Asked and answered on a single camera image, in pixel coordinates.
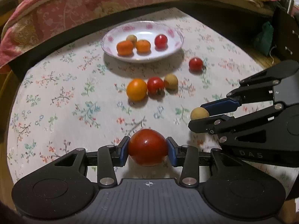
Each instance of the tablecloth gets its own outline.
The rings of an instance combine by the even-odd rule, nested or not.
[[[262,70],[232,42],[176,8],[134,20],[153,20],[179,30],[184,45],[178,53],[153,63],[121,62],[104,54],[101,38],[113,27],[83,37],[53,52],[31,68],[19,88],[10,117],[7,160],[16,182],[77,147],[97,151],[118,144],[142,128],[151,128],[179,144],[202,151],[218,147],[217,136],[195,134],[188,129],[192,109],[224,98],[238,82]],[[202,73],[192,74],[189,60],[204,61]],[[176,93],[128,102],[126,86],[132,78],[145,81],[152,76],[174,73],[179,79]],[[241,116],[271,105],[271,102],[242,105],[230,116]],[[298,169],[254,164],[277,178],[290,191]],[[154,167],[141,167],[130,158],[121,178],[164,178],[180,175],[168,159]],[[87,177],[96,182],[96,167]]]

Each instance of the white plate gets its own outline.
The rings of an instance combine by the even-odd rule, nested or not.
[[[157,50],[155,48],[154,41],[159,34],[167,36],[168,46],[165,50]],[[151,53],[146,55],[138,54],[136,48],[134,48],[131,56],[119,56],[116,45],[120,41],[126,40],[128,35],[135,35],[137,40],[148,40],[151,44]],[[120,25],[109,31],[103,37],[101,46],[105,53],[117,59],[126,62],[147,63],[174,54],[183,46],[183,42],[182,34],[176,29],[153,21],[137,21]]]

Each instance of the white crosshair mark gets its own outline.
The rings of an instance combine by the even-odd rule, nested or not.
[[[150,187],[150,186],[154,185],[154,183],[148,181],[148,182],[145,183],[145,185]]]

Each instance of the plate rim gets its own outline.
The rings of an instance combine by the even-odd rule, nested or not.
[[[126,57],[120,57],[120,56],[115,56],[111,53],[109,53],[108,51],[105,50],[104,48],[104,41],[106,40],[106,37],[112,33],[113,31],[115,31],[116,29],[119,29],[120,27],[124,26],[124,25],[130,25],[130,24],[134,24],[134,23],[153,23],[153,24],[159,24],[159,25],[163,25],[167,28],[170,28],[174,31],[177,32],[178,36],[180,37],[181,39],[181,45],[179,47],[177,47],[171,54],[168,54],[168,55],[162,55],[160,57],[156,57],[156,58],[144,58],[144,59],[132,59],[132,58],[126,58]],[[148,20],[141,20],[141,21],[132,21],[132,22],[128,22],[128,23],[124,23],[124,24],[120,24],[118,25],[117,27],[109,30],[104,36],[103,38],[101,39],[100,41],[100,44],[101,44],[101,48],[102,50],[109,56],[111,57],[114,57],[116,59],[119,59],[119,60],[122,60],[122,61],[125,61],[125,62],[132,62],[132,63],[144,63],[144,62],[154,62],[154,61],[157,61],[157,60],[160,60],[160,59],[163,59],[163,58],[166,58],[168,56],[171,56],[173,55],[174,53],[178,52],[182,47],[183,47],[183,44],[184,44],[184,37],[182,35],[182,33],[180,31],[178,31],[177,29],[175,28],[172,28],[164,23],[159,23],[159,22],[155,22],[155,21],[148,21]]]

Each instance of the red cherry tomato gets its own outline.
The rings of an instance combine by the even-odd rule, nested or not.
[[[200,58],[194,57],[189,61],[189,68],[191,71],[201,71],[203,62]]]
[[[137,164],[151,167],[164,161],[168,148],[165,138],[159,132],[141,129],[131,137],[128,153]]]
[[[167,37],[165,35],[157,35],[155,38],[155,46],[158,49],[164,49],[167,45]]]
[[[159,77],[151,77],[147,81],[147,89],[151,94],[160,94],[164,90],[164,81]]]

